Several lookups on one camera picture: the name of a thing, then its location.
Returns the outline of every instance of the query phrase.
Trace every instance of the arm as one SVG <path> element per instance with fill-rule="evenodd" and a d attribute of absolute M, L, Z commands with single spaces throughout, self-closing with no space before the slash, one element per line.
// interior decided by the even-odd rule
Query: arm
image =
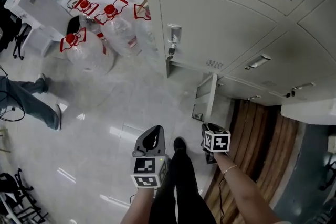
<path fill-rule="evenodd" d="M 139 188 L 121 224 L 148 224 L 153 195 L 153 188 Z"/>
<path fill-rule="evenodd" d="M 214 157 L 223 173 L 235 165 L 224 154 L 214 153 Z M 228 170 L 224 176 L 247 224 L 274 224 L 281 221 L 268 206 L 257 185 L 238 167 Z"/>

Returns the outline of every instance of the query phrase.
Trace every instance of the black pants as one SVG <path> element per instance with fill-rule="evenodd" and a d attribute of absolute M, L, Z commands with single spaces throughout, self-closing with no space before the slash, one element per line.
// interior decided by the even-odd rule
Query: black pants
<path fill-rule="evenodd" d="M 179 224 L 216 224 L 205 201 L 198 193 L 193 164 L 187 154 L 178 151 L 169 163 L 163 186 L 154 199 L 149 224 L 175 224 L 175 197 L 179 208 Z"/>

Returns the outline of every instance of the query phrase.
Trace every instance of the tile floor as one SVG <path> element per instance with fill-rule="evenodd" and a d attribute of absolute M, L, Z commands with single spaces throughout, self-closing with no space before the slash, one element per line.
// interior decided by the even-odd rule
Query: tile floor
<path fill-rule="evenodd" d="M 0 54 L 0 64 L 11 80 L 35 81 L 40 72 L 50 77 L 49 92 L 36 96 L 64 111 L 60 132 L 29 115 L 18 123 L 0 122 L 8 128 L 2 143 L 12 150 L 0 152 L 1 169 L 14 174 L 22 168 L 51 223 L 120 223 L 137 190 L 131 152 L 137 137 L 154 125 L 164 127 L 170 156 L 177 136 L 187 140 L 199 192 L 205 194 L 213 166 L 206 165 L 199 146 L 201 122 L 191 119 L 201 73 L 181 70 L 166 80 L 137 56 L 119 57 L 101 76 L 77 70 L 57 54 L 20 61 L 9 50 Z M 230 99 L 216 100 L 216 123 L 229 127 Z"/>

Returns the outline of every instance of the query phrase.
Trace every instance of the person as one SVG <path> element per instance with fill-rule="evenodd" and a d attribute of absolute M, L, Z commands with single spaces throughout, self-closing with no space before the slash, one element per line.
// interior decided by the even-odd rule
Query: person
<path fill-rule="evenodd" d="M 33 93 L 47 91 L 48 84 L 44 74 L 40 74 L 35 82 L 11 81 L 7 76 L 0 76 L 0 110 L 3 111 L 9 106 L 23 109 L 26 114 L 45 122 L 49 128 L 59 131 L 61 129 L 60 107 L 56 105 L 53 110 L 33 96 Z"/>
<path fill-rule="evenodd" d="M 174 224 L 175 197 L 179 209 L 178 223 L 215 224 L 216 221 L 198 193 L 193 164 L 184 140 L 174 141 L 174 156 L 163 185 L 153 201 L 153 188 L 139 188 L 121 224 Z M 280 219 L 263 199 L 257 185 L 224 153 L 214 153 L 237 207 L 247 224 L 275 224 Z"/>

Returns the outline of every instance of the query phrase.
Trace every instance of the white cube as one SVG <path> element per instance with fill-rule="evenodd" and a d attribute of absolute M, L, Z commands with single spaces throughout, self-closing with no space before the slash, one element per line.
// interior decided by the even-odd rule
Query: white cube
<path fill-rule="evenodd" d="M 229 131 L 205 131 L 203 146 L 211 152 L 228 152 L 230 140 Z"/>
<path fill-rule="evenodd" d="M 166 156 L 132 157 L 131 177 L 137 188 L 159 188 L 168 171 Z"/>

